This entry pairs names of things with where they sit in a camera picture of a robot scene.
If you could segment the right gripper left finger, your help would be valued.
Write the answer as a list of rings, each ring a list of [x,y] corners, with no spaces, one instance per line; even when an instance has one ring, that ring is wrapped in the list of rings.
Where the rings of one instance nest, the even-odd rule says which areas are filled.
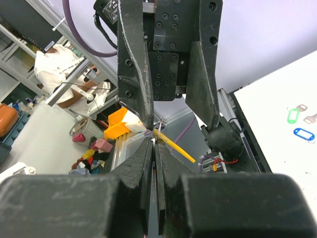
[[[141,238],[148,231],[153,144],[103,175],[11,176],[0,186],[3,238]]]

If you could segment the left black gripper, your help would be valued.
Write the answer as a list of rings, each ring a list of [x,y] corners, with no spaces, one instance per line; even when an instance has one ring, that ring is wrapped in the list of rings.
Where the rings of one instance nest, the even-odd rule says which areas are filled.
[[[154,100],[172,101],[185,92],[186,104],[207,129],[218,127],[222,6],[221,0],[118,2],[118,101],[146,129],[154,128]]]

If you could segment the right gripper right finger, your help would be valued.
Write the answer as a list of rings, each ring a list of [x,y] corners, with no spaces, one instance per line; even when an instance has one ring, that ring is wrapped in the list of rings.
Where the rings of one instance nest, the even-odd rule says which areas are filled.
[[[272,173],[195,173],[155,146],[158,233],[164,238],[314,238],[299,186]]]

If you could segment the yellow key tag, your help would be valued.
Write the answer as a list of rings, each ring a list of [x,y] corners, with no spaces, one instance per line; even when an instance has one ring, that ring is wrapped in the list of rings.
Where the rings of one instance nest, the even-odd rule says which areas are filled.
[[[159,138],[163,140],[167,145],[169,145],[172,149],[176,150],[178,153],[180,153],[182,156],[187,158],[190,162],[193,164],[196,162],[196,160],[190,156],[184,149],[182,149],[180,146],[178,146],[176,143],[174,143],[172,140],[170,140],[167,136],[165,136],[162,132],[159,134]]]

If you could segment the silver key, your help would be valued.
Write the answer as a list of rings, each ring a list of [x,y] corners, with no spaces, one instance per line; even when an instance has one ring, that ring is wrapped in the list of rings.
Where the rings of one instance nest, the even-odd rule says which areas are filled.
[[[157,142],[157,140],[159,138],[159,134],[160,134],[161,127],[162,127],[162,122],[163,122],[163,120],[162,120],[162,118],[160,118],[159,122],[157,122],[155,124],[154,130],[153,130],[153,139],[152,139],[153,146],[156,145],[156,142]]]

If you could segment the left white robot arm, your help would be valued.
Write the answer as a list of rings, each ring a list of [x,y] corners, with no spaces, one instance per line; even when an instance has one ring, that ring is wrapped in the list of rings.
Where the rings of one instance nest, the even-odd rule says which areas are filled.
[[[97,24],[117,36],[118,101],[145,128],[154,127],[154,103],[185,95],[203,122],[208,147],[237,159],[243,142],[220,115],[215,79],[223,2],[220,0],[98,0]]]

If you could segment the orange plastic bin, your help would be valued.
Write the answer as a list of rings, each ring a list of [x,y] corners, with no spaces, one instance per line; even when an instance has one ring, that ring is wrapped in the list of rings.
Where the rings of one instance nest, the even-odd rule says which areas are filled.
[[[104,131],[104,137],[106,140],[115,140],[130,132],[130,129],[128,129],[122,121],[126,113],[127,109],[122,107],[108,116],[108,128]]]

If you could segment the blue key tag left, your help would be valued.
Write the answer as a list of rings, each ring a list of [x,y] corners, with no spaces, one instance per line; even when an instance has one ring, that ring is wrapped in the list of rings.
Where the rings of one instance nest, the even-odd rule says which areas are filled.
[[[307,131],[305,129],[296,128],[296,129],[294,129],[293,134],[295,136],[303,139],[304,141],[306,141],[308,143],[314,143],[315,142],[315,135],[312,132]]]

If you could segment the green key tag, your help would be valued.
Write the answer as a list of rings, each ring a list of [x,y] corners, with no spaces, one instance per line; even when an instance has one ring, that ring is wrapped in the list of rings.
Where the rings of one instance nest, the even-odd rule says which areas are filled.
[[[288,110],[287,122],[289,124],[294,124],[297,122],[300,111],[297,108],[291,108]]]

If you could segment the person in white shirt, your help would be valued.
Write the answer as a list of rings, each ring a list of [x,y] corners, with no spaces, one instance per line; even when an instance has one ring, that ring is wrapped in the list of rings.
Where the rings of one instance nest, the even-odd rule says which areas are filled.
[[[34,73],[44,90],[51,95],[64,84],[67,76],[82,60],[83,58],[77,57],[70,49],[61,44],[55,44],[46,53],[36,51]],[[75,83],[87,93],[106,96],[114,85],[107,78],[103,80],[103,83],[96,84],[82,74]],[[90,106],[95,105],[93,102],[88,104],[85,97],[72,88],[69,88],[56,103],[59,107],[70,109],[82,116],[86,116]]]

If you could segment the aluminium frame rail left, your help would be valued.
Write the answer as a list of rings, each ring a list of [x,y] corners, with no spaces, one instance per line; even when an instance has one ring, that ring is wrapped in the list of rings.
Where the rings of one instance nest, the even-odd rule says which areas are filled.
[[[223,88],[217,91],[217,95],[218,95],[219,110],[221,114],[225,117],[227,121],[233,118],[232,121],[239,124],[237,120],[237,116],[234,112],[235,104],[231,96],[228,95]]]

